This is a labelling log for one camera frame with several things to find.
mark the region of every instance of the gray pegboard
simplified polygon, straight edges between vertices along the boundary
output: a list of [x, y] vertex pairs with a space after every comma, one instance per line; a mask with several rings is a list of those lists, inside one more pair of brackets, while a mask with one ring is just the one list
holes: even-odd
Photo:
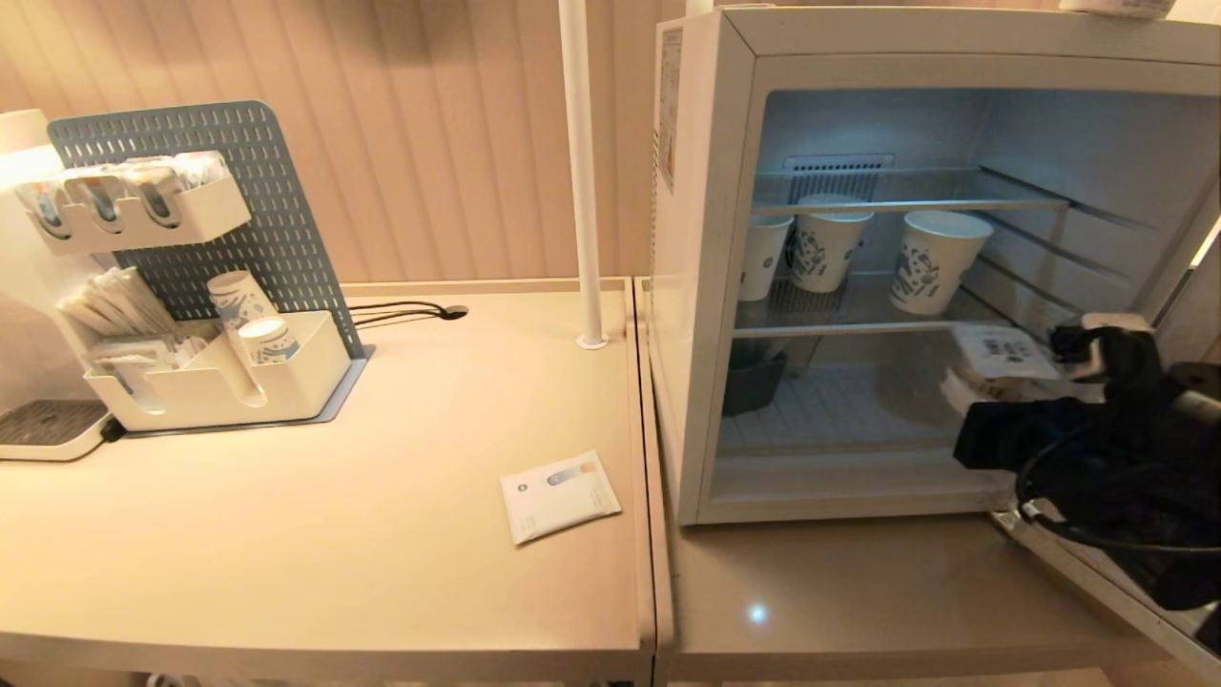
[[208, 243], [120, 250], [175, 318], [216, 316], [205, 283], [250, 270], [280, 311], [331, 310], [353, 359], [360, 336], [339, 292], [276, 113], [258, 100], [110, 112], [55, 120], [48, 134], [65, 166], [145, 155], [220, 150], [250, 207], [250, 222]]

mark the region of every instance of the white packet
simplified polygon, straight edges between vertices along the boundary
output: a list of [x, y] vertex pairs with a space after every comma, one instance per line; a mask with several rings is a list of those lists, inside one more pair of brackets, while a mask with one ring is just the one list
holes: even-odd
[[514, 544], [623, 511], [597, 451], [501, 478]]

